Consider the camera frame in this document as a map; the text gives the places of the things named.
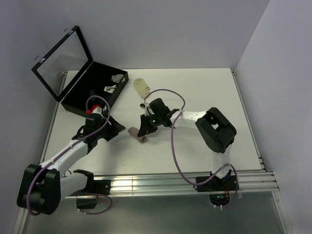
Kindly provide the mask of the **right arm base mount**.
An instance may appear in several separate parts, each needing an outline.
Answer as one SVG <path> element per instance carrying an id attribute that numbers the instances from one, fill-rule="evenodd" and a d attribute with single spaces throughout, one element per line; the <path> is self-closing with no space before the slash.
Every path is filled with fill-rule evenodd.
<path id="1" fill-rule="evenodd" d="M 193 188 L 197 192 L 219 192 L 218 194 L 209 195 L 209 200 L 217 207 L 224 207 L 231 202 L 230 192 L 238 192 L 239 184 L 236 182 L 234 175 L 227 175 L 223 179 L 215 176 L 206 184 L 193 186 Z"/>

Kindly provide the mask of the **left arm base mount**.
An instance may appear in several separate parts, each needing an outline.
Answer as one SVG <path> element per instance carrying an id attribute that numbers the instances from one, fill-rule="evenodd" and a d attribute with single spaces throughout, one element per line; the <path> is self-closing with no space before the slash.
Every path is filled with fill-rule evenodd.
<path id="1" fill-rule="evenodd" d="M 99 215 L 110 210 L 110 208 L 113 206 L 113 200 L 109 196 L 110 188 L 111 188 L 111 180 L 109 179 L 95 180 L 93 185 L 91 186 L 91 189 L 86 190 L 86 191 L 76 192 L 78 196 L 94 196 L 95 197 L 92 199 L 77 198 L 76 207 L 78 209 L 78 212 L 81 212 L 84 215 Z M 102 211 L 94 211 L 94 212 L 89 211 L 89 210 L 94 209 L 97 206 L 100 197 L 108 199 L 109 201 L 108 207 Z"/>

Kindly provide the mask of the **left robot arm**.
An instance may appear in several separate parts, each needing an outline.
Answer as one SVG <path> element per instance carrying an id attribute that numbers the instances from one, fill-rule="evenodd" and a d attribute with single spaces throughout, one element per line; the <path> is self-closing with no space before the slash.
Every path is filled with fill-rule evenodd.
<path id="1" fill-rule="evenodd" d="M 30 164 L 25 168 L 17 206 L 37 216 L 51 215 L 60 201 L 72 194 L 105 197 L 111 201 L 110 187 L 97 191 L 92 172 L 77 169 L 69 176 L 65 174 L 77 161 L 88 155 L 100 139 L 109 141 L 124 130 L 125 127 L 111 116 L 90 114 L 63 150 L 40 165 Z"/>

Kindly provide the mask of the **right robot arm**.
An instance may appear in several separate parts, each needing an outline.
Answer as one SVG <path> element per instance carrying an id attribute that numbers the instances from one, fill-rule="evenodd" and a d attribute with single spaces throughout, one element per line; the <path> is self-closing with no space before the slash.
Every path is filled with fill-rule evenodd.
<path id="1" fill-rule="evenodd" d="M 193 186 L 201 186 L 209 181 L 216 190 L 222 190 L 227 184 L 234 168 L 230 164 L 231 145 L 237 134 L 236 128 L 215 107 L 208 111 L 189 112 L 181 109 L 169 109 L 162 99 L 157 98 L 151 103 L 143 102 L 140 108 L 144 114 L 140 116 L 138 137 L 154 133 L 159 126 L 171 129 L 170 141 L 175 166 L 181 177 Z M 203 182 L 190 181 L 181 171 L 174 149 L 174 129 L 188 128 L 198 130 L 204 142 L 213 153 L 211 175 Z"/>

